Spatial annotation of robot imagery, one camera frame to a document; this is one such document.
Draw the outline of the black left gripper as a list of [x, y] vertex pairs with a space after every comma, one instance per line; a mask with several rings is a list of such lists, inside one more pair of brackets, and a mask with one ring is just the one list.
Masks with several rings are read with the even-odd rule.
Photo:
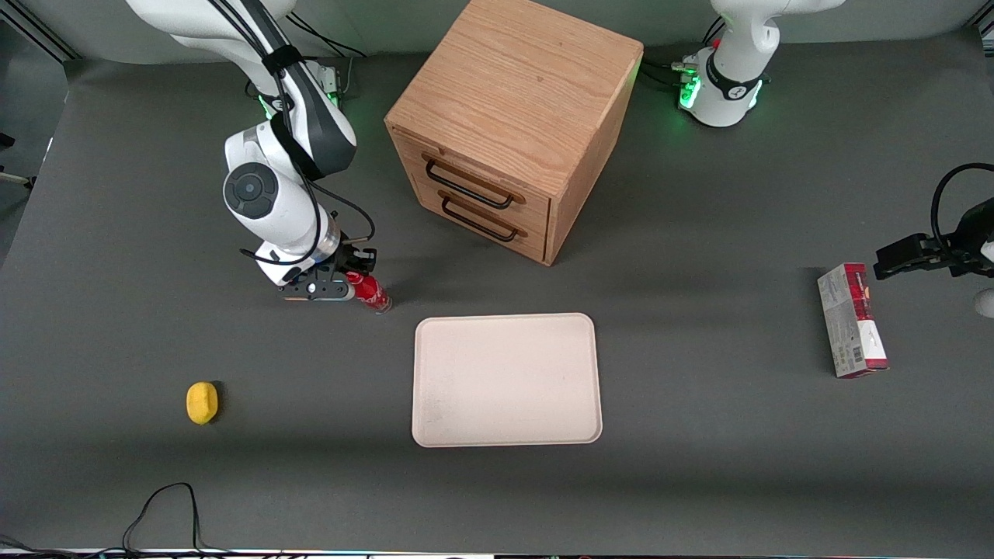
[[[993, 276], [992, 236], [993, 199], [990, 198], [966, 211], [954, 232], [940, 232], [940, 201], [930, 204], [930, 227], [938, 247], [938, 268], [949, 269], [953, 277]], [[890, 277], [929, 269], [931, 237], [924, 233], [910, 234], [876, 251], [874, 277], [879, 282]]]

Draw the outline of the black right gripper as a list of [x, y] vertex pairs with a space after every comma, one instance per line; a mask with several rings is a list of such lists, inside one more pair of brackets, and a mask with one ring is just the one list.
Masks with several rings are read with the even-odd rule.
[[372, 275], [377, 265], [377, 250], [365, 245], [340, 245], [335, 254], [314, 266], [317, 280], [333, 280], [339, 286], [350, 286], [348, 273]]

